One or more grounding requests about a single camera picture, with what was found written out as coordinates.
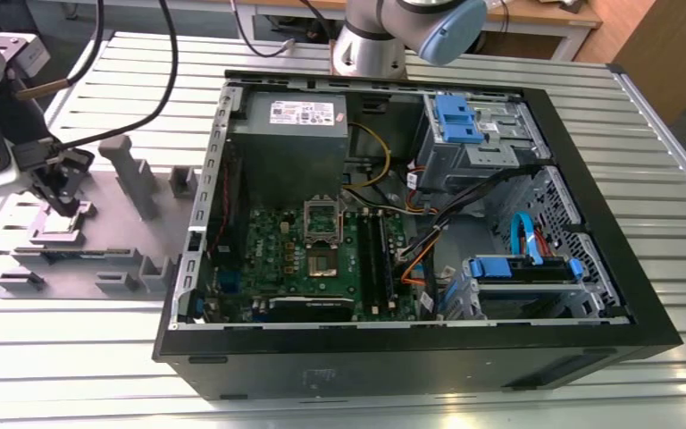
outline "motherboard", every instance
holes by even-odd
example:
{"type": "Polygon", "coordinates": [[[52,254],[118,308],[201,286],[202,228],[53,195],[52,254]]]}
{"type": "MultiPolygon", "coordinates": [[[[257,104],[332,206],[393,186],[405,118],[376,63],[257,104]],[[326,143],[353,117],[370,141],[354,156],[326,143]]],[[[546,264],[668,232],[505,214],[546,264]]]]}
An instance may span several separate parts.
{"type": "Polygon", "coordinates": [[[242,269],[216,276],[221,317],[282,322],[314,307],[313,320],[414,320],[410,287],[392,269],[405,240],[400,214],[332,204],[253,209],[242,269]]]}

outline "power supply label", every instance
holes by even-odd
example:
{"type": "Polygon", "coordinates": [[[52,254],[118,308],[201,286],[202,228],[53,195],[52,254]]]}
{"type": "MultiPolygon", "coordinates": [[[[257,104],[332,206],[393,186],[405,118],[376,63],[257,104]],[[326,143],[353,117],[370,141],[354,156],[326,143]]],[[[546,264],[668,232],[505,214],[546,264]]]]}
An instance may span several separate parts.
{"type": "Polygon", "coordinates": [[[334,108],[332,103],[308,101],[274,101],[269,123],[285,125],[334,125],[334,108]]]}

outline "slotted metal workbench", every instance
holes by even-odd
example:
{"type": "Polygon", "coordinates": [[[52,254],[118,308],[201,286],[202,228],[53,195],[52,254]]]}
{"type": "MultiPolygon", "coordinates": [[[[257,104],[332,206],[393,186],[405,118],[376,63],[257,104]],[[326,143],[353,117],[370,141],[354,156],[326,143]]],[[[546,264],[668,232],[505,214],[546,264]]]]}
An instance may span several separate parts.
{"type": "MultiPolygon", "coordinates": [[[[166,36],[149,34],[117,33],[105,42],[93,71],[52,105],[50,126],[61,138],[124,125],[154,108],[169,70],[168,47],[166,36]]],[[[236,40],[181,38],[180,48],[172,103],[130,133],[134,156],[161,172],[202,163],[226,69],[329,69],[326,46],[301,45],[292,56],[274,59],[254,57],[236,40]]],[[[152,362],[160,302],[0,299],[0,423],[38,428],[68,423],[200,428],[216,427],[214,420],[218,427],[240,428],[686,427],[686,155],[680,144],[632,83],[600,65],[477,56],[449,67],[432,67],[414,56],[408,64],[417,80],[548,90],[684,346],[556,391],[208,403],[168,366],[152,362]]],[[[96,169],[109,169],[102,157],[96,169]]],[[[34,207],[17,202],[29,200],[0,201],[0,250],[25,241],[18,227],[28,225],[34,207]]],[[[0,273],[12,264],[0,255],[0,273]]]]}

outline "green circuit board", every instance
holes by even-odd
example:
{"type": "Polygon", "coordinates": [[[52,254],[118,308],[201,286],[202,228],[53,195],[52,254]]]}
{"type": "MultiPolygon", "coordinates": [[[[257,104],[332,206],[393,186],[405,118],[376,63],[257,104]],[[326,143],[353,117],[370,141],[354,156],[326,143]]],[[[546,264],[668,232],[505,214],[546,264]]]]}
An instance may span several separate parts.
{"type": "MultiPolygon", "coordinates": [[[[354,211],[346,211],[342,214],[340,244],[312,246],[304,242],[301,208],[250,211],[240,289],[236,293],[222,295],[221,301],[221,312],[228,315],[230,321],[253,322],[253,301],[260,297],[273,296],[352,299],[356,321],[414,320],[410,288],[398,284],[398,278],[393,279],[398,292],[394,300],[396,307],[373,314],[372,308],[364,305],[361,267],[368,262],[358,255],[360,216],[364,215],[354,211]]],[[[384,215],[382,220],[388,246],[396,250],[405,243],[400,215],[384,215]]],[[[310,217],[312,231],[328,231],[336,225],[334,217],[310,217]]]]}

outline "ram slot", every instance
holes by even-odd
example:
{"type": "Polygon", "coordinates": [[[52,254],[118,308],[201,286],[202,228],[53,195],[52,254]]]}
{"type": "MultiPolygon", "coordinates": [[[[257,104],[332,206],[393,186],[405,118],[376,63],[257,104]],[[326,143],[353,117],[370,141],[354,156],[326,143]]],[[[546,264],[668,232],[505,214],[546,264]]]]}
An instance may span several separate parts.
{"type": "Polygon", "coordinates": [[[380,308],[385,304],[385,300],[378,293],[381,277],[377,275],[377,259],[380,253],[378,234],[373,234],[373,218],[366,214],[361,214],[356,218],[356,234],[358,243],[358,263],[361,275],[361,292],[362,304],[366,313],[372,315],[380,314],[380,308]]]}
{"type": "Polygon", "coordinates": [[[382,272],[378,273],[382,277],[385,299],[388,302],[388,309],[396,307],[396,291],[393,286],[393,265],[390,263],[390,253],[388,247],[388,231],[386,223],[382,216],[377,217],[377,236],[380,237],[380,259],[382,260],[382,272]]]}

